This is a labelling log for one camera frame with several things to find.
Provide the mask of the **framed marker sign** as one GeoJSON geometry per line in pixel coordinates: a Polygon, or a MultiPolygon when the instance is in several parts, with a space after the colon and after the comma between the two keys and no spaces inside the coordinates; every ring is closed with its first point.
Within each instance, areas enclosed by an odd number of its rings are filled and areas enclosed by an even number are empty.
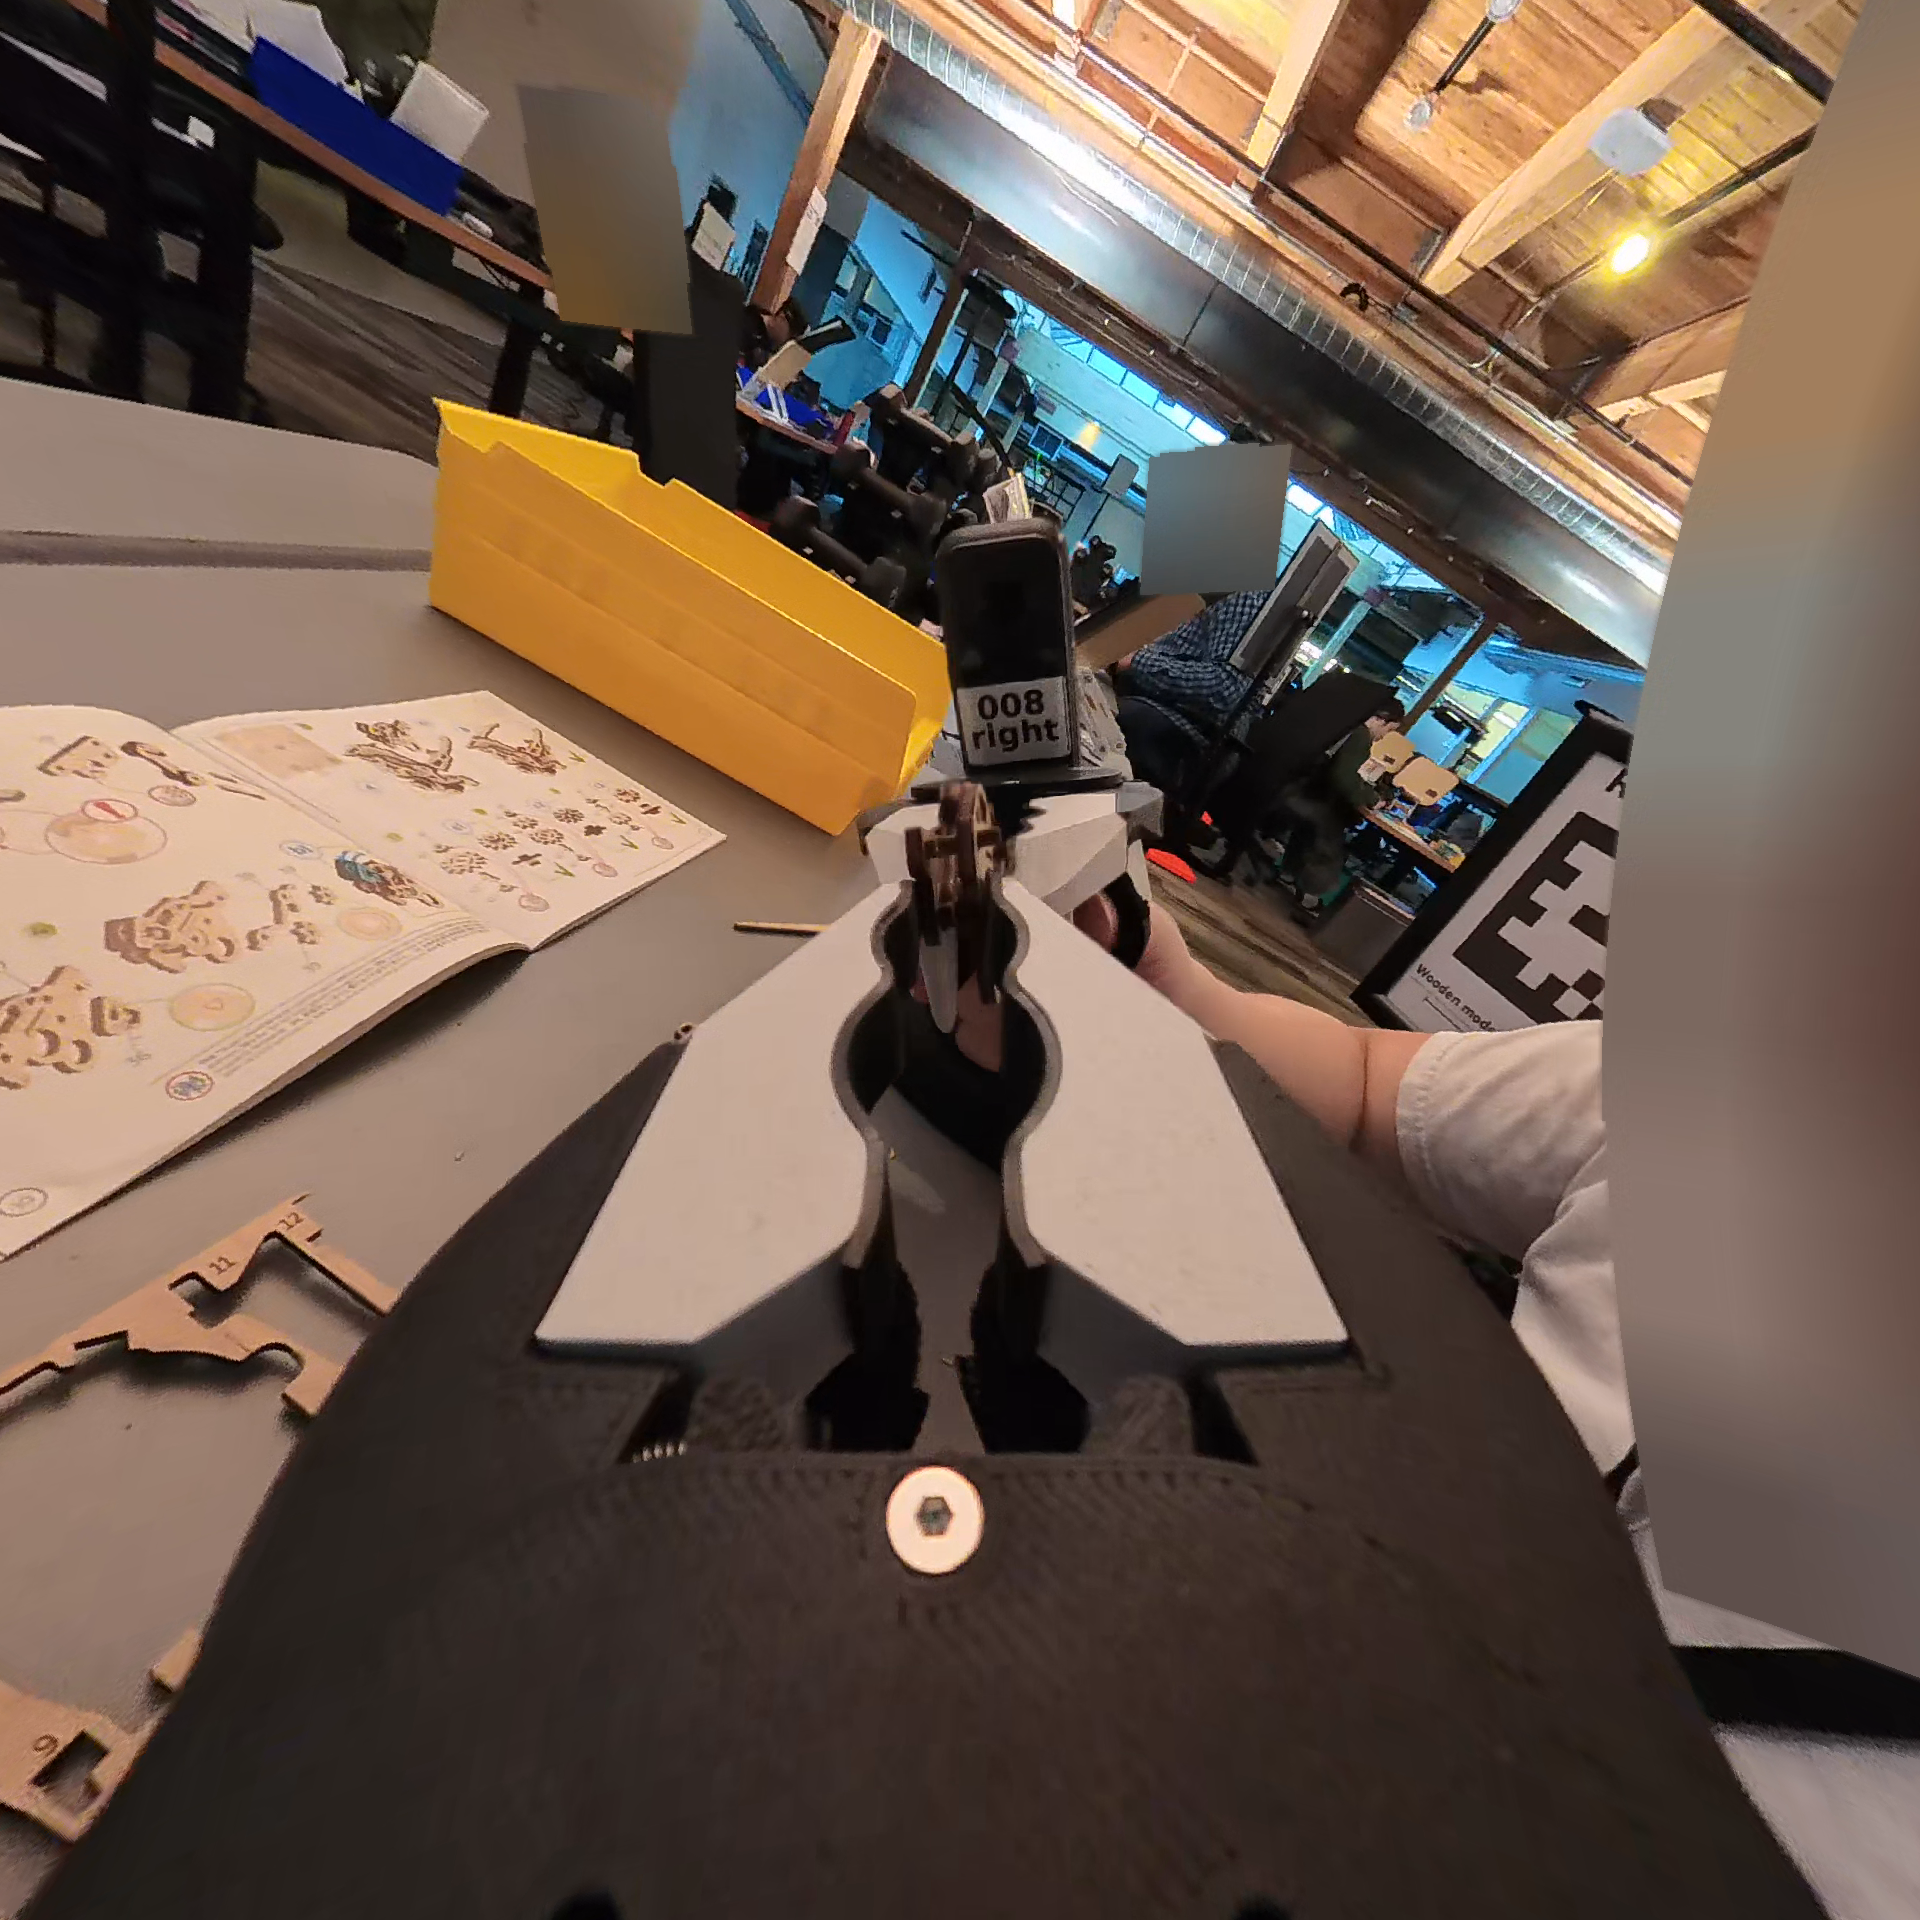
{"type": "Polygon", "coordinates": [[[1480,844],[1363,974],[1390,1032],[1524,1032],[1607,1015],[1614,865],[1635,732],[1583,712],[1480,844]]]}

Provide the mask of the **laser-cut plywood parts sheet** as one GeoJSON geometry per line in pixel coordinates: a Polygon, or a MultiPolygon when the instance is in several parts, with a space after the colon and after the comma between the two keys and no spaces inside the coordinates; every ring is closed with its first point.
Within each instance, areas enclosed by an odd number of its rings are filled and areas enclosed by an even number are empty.
{"type": "MultiPolygon", "coordinates": [[[[234,1287],[250,1282],[267,1252],[294,1252],[308,1278],[322,1278],[374,1318],[402,1303],[397,1282],[378,1282],[367,1261],[326,1247],[308,1194],[284,1194],[280,1208],[259,1208],[250,1223],[134,1282],[132,1298],[100,1303],[71,1330],[45,1339],[39,1356],[16,1356],[0,1365],[0,1393],[16,1403],[100,1364],[210,1364],[210,1365],[284,1365],[280,1403],[294,1415],[312,1415],[345,1364],[308,1345],[301,1330],[267,1325],[259,1309],[234,1309],[234,1287]]],[[[132,1759],[147,1748],[160,1722],[168,1713],[147,1713],[146,1725],[119,1725],[116,1713],[0,1680],[4,1820],[27,1820],[39,1835],[63,1850],[84,1840],[116,1786],[132,1777],[132,1759]]]]}

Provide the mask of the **black office chair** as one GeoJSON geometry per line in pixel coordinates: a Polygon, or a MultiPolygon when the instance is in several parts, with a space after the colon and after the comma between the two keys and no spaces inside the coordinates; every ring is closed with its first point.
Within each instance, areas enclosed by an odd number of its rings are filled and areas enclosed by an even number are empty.
{"type": "Polygon", "coordinates": [[[1228,880],[1280,784],[1317,774],[1336,734],[1366,732],[1372,718],[1399,723],[1406,699],[1366,674],[1317,674],[1309,685],[1274,694],[1236,756],[1200,784],[1221,844],[1194,851],[1194,874],[1228,880]]]}

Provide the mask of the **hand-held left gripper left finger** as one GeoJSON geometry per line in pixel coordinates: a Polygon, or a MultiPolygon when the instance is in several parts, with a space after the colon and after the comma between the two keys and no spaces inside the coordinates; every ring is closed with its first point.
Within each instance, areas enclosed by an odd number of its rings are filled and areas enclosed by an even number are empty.
{"type": "Polygon", "coordinates": [[[901,880],[696,1022],[614,1164],[544,1356],[674,1365],[836,1365],[842,1278],[882,1230],[882,1138],[850,1097],[850,1022],[890,1005],[882,934],[901,880]]]}

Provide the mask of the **small wooden gear assembly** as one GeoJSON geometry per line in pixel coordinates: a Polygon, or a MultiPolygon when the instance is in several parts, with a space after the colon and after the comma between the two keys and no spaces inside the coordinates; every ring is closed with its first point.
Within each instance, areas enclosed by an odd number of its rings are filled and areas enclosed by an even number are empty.
{"type": "Polygon", "coordinates": [[[960,988],[1006,994],[1018,926],[1006,918],[1006,816],[981,780],[946,780],[939,816],[901,833],[920,981],[932,1022],[960,1032],[960,988]]]}

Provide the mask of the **rack of black dumbbells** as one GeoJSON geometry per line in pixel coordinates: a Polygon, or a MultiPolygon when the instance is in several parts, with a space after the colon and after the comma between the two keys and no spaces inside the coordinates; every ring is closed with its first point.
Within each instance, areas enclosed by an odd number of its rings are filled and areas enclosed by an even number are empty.
{"type": "Polygon", "coordinates": [[[986,438],[953,438],[901,389],[882,389],[866,438],[825,457],[825,496],[791,496],[763,537],[866,598],[932,622],[939,545],[1011,512],[1040,512],[1023,473],[986,438]]]}

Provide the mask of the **yellow plastic bin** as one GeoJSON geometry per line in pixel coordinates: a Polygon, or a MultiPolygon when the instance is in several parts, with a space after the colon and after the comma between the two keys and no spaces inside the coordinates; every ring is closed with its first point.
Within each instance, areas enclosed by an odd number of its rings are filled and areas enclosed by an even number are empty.
{"type": "Polygon", "coordinates": [[[429,607],[820,833],[897,803],[946,643],[637,454],[438,404],[429,607]]]}

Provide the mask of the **model instruction booklet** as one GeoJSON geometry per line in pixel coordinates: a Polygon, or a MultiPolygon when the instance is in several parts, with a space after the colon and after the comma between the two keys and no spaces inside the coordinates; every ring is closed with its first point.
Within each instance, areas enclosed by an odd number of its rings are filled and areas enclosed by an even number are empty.
{"type": "Polygon", "coordinates": [[[722,833],[514,699],[0,712],[0,1252],[722,833]]]}

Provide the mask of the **person's right hand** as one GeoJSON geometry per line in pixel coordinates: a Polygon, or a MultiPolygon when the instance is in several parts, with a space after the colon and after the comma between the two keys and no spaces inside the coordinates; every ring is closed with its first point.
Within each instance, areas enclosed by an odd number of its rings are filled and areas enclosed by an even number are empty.
{"type": "MultiPolygon", "coordinates": [[[[1075,902],[1075,926],[1090,934],[1090,943],[1128,951],[1128,926],[1113,898],[1075,902]]],[[[1175,934],[1161,902],[1149,902],[1149,943],[1129,974],[1161,988],[1189,1022],[1228,1038],[1221,994],[1231,1005],[1231,988],[1189,951],[1189,940],[1175,934]]]]}

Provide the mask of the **computer monitor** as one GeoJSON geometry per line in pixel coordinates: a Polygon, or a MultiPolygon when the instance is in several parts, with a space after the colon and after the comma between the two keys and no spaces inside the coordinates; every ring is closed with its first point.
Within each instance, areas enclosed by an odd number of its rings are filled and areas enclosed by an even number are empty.
{"type": "Polygon", "coordinates": [[[1305,545],[1280,561],[1259,619],[1231,643],[1231,674],[1259,694],[1290,649],[1328,622],[1332,597],[1354,578],[1354,550],[1332,520],[1309,520],[1305,545]]]}

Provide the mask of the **metal ventilation duct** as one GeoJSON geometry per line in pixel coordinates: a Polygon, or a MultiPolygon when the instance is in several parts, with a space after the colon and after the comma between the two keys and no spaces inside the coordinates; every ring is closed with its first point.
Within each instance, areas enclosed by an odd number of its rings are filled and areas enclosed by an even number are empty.
{"type": "Polygon", "coordinates": [[[1189,352],[1243,417],[1280,417],[1305,441],[1406,500],[1406,512],[1456,537],[1456,550],[1498,562],[1594,643],[1650,660],[1663,561],[1637,537],[1545,477],[1433,370],[1366,343],[1354,309],[1298,293],[1243,241],[1214,239],[1116,170],[1064,170],[1075,146],[1049,150],[1049,111],[992,102],[986,73],[953,61],[946,39],[932,58],[890,39],[874,135],[897,158],[1116,298],[1164,352],[1189,352]]]}

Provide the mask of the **person's right forearm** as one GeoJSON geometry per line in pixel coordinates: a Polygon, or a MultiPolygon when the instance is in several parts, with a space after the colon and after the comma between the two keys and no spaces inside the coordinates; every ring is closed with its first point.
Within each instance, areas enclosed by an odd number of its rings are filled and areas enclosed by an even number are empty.
{"type": "Polygon", "coordinates": [[[1399,1164],[1399,1085],[1417,1061],[1417,1032],[1336,1022],[1290,994],[1243,994],[1214,966],[1189,974],[1179,1009],[1236,1044],[1305,1118],[1347,1150],[1399,1164]]]}

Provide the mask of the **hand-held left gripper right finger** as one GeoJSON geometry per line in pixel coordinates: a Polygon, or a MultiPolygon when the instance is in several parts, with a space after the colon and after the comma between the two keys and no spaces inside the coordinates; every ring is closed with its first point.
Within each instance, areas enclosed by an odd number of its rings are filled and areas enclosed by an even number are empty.
{"type": "Polygon", "coordinates": [[[1161,988],[1029,891],[1011,1005],[1040,1022],[1040,1104],[1006,1163],[1006,1223],[1049,1278],[1061,1375],[1328,1364],[1347,1325],[1200,1038],[1161,988]]]}

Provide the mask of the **wooden desk black legs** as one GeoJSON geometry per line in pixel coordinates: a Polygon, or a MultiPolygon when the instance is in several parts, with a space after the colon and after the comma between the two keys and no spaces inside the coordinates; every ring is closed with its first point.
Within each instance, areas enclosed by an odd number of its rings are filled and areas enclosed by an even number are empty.
{"type": "Polygon", "coordinates": [[[94,31],[146,31],[160,78],[186,96],[195,111],[219,111],[234,124],[234,158],[240,166],[284,166],[301,179],[322,179],[326,192],[345,192],[345,204],[378,204],[402,228],[402,274],[504,317],[504,352],[491,352],[491,389],[486,407],[491,417],[524,417],[527,404],[527,362],[544,343],[544,264],[514,259],[511,241],[468,228],[443,204],[423,204],[412,192],[402,192],[397,179],[352,166],[345,150],[326,150],[312,127],[284,124],[280,107],[259,102],[250,73],[240,73],[240,31],[250,4],[108,4],[108,0],[71,0],[82,18],[94,31]]]}

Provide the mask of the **blue plastic crate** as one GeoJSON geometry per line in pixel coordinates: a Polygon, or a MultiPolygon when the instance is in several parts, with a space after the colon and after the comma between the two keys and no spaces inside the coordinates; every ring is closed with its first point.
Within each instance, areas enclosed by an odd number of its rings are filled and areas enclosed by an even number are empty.
{"type": "Polygon", "coordinates": [[[250,39],[250,96],[280,124],[294,124],[301,135],[312,135],[322,150],[337,150],[345,166],[360,166],[367,179],[407,192],[429,213],[452,213],[452,203],[461,203],[461,158],[443,158],[423,135],[397,127],[378,107],[367,107],[352,88],[337,88],[312,61],[301,61],[271,36],[250,39]]]}

